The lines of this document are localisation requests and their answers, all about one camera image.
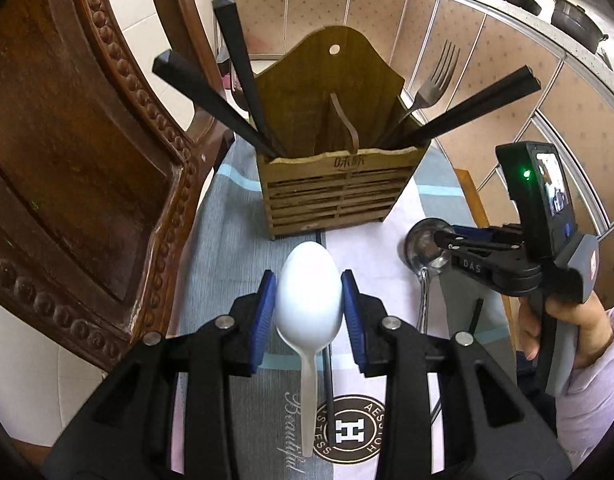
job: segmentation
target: h logo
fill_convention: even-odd
[[[357,422],[336,421],[336,444],[341,444],[346,440],[356,440],[362,442],[365,439],[365,421],[359,418]]]

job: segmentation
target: metal screw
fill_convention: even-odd
[[[453,338],[460,346],[471,346],[474,342],[474,336],[469,332],[459,332]]]
[[[156,346],[162,341],[162,334],[160,332],[148,332],[142,336],[142,342],[147,346]]]
[[[236,324],[236,320],[231,316],[218,316],[214,323],[219,329],[227,330]]]
[[[401,327],[401,320],[394,316],[383,317],[383,326],[387,330],[398,330]]]

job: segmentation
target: wooden utensil holder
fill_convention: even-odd
[[[271,239],[383,221],[428,147],[274,160],[257,154]]]

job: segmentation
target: small screen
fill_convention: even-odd
[[[552,216],[555,216],[556,213],[565,209],[565,206],[569,203],[565,179],[554,153],[537,153],[536,158],[539,173],[537,176],[543,181],[549,209]]]

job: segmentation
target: striped tablecloth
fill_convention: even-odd
[[[181,334],[195,332],[227,312],[236,297],[257,290],[265,269],[280,272],[296,245],[315,240],[314,234],[269,240],[254,151],[242,139],[237,139],[216,172],[198,215],[189,241],[191,264],[181,299]],[[389,314],[412,324],[417,317],[420,289],[414,275],[399,260],[397,246],[412,225],[425,216],[443,218],[450,224],[474,225],[449,162],[434,148],[423,158],[384,222],[333,230],[323,237],[338,269],[353,269],[362,293],[381,298]],[[485,303],[476,339],[513,377],[514,354],[500,296],[455,271],[444,272],[433,282],[429,333],[449,337],[466,330],[478,297]],[[385,380],[366,380],[358,373],[344,324],[333,342],[332,361],[337,411],[341,410],[343,418],[359,414],[346,419],[350,426],[340,432],[345,439],[340,447],[345,449],[325,453],[327,446],[323,445],[320,455],[308,460],[299,452],[300,361],[275,331],[258,374],[252,379],[231,379],[233,432],[242,480],[373,479]],[[430,385],[435,403],[437,387],[434,381]],[[184,393],[182,383],[179,398]],[[183,402],[178,402],[173,442],[173,464],[178,470],[184,449],[183,410]],[[356,428],[370,428],[362,431],[360,441],[354,424]],[[443,463],[441,418],[433,433],[434,470],[439,470]]]

